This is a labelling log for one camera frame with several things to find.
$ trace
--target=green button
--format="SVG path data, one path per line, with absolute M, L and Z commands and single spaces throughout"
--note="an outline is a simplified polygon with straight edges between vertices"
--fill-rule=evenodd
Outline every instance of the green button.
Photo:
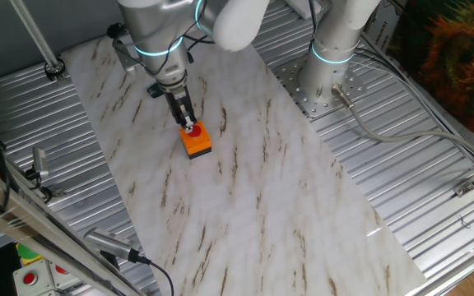
M 18 243 L 17 244 L 17 255 L 23 259 L 32 260 L 38 256 L 37 252 L 30 250 L 28 247 Z

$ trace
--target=marble veining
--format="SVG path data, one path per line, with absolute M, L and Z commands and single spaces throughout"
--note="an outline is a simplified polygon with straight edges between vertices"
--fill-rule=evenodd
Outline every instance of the marble veining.
M 212 153 L 189 160 L 164 98 L 111 40 L 63 54 L 141 239 L 177 295 L 404 295 L 425 277 L 257 52 L 193 50 Z M 168 283 L 155 272 L 163 295 Z

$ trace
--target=glowing blue ring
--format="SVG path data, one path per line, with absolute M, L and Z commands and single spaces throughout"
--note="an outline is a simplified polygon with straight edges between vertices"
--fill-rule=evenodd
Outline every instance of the glowing blue ring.
M 160 57 L 160 56 L 166 55 L 166 54 L 171 53 L 172 51 L 176 50 L 178 48 L 178 46 L 180 45 L 180 43 L 182 43 L 182 39 L 183 39 L 183 37 L 180 37 L 179 42 L 177 42 L 175 45 L 173 45 L 173 47 L 171 47 L 170 50 L 165 50 L 165 51 L 159 52 L 159 53 L 148 53 L 148 52 L 145 52 L 143 50 L 140 50 L 137 46 L 135 46 L 135 49 L 140 54 L 146 55 L 148 57 Z
M 202 30 L 201 26 L 198 24 L 198 9 L 201 7 L 202 0 L 198 0 L 197 8 L 195 8 L 195 23 L 197 24 L 198 29 Z
M 324 62 L 328 62 L 328 63 L 333 63 L 333 64 L 338 64 L 338 63 L 344 63 L 344 62 L 348 62 L 351 60 L 352 57 L 354 57 L 354 54 L 352 54 L 348 59 L 346 59 L 345 61 L 340 61 L 340 62 L 333 62 L 333 61 L 329 61 L 329 60 L 326 60 L 324 58 L 321 58 L 319 57 L 318 53 L 316 53 L 316 50 L 314 49 L 314 45 L 312 44 L 312 51 L 314 52 L 314 54 L 316 55 L 316 57 L 318 57 L 320 60 L 324 61 Z

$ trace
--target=metal grating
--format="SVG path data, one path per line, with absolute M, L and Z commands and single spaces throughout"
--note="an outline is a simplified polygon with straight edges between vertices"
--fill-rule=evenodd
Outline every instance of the metal grating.
M 311 35 L 310 20 L 295 17 L 284 2 L 276 1 L 268 8 L 253 45 L 278 72 L 308 53 Z M 354 56 L 353 62 L 379 67 L 360 56 Z M 394 136 L 452 129 L 438 119 L 441 116 L 426 112 L 391 74 L 354 63 L 351 69 L 367 89 L 355 100 L 356 109 L 376 132 Z M 474 253 L 474 192 L 458 198 L 453 191 L 474 174 L 474 164 L 459 147 L 434 136 L 377 142 L 366 137 L 342 107 L 330 107 L 322 117 L 309 117 L 309 121 L 430 282 Z M 463 227 L 461 217 L 470 229 Z
M 272 1 L 253 46 L 274 69 L 304 56 L 311 35 L 311 20 L 300 19 L 283 1 Z M 444 129 L 391 75 L 360 66 L 353 70 L 367 87 L 356 107 L 376 132 Z M 431 282 L 472 255 L 474 192 L 457 198 L 453 187 L 474 174 L 474 165 L 451 141 L 423 137 L 378 143 L 365 138 L 344 109 L 331 109 L 311 124 Z M 65 192 L 50 207 L 78 233 L 100 226 L 137 240 L 70 80 L 50 82 L 43 65 L 1 78 L 0 137 L 23 169 L 31 165 L 32 146 L 47 148 L 51 176 L 45 184 Z M 0 246 L 6 242 L 0 234 Z M 137 286 L 158 291 L 145 266 L 122 261 L 121 269 Z M 94 293 L 89 286 L 77 292 Z
M 50 175 L 44 185 L 59 189 L 49 207 L 81 236 L 101 227 L 138 241 L 104 155 L 74 85 L 45 77 L 43 65 L 0 79 L 0 138 L 21 169 L 32 165 L 32 146 L 46 149 Z M 0 247 L 11 242 L 0 233 Z M 160 294 L 149 266 L 118 261 L 138 288 Z M 86 285 L 76 294 L 98 293 Z

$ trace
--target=colorful fabric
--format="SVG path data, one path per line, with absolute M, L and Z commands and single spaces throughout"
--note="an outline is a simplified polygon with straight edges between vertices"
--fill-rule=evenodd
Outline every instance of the colorful fabric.
M 474 132 L 474 0 L 409 0 L 388 54 Z

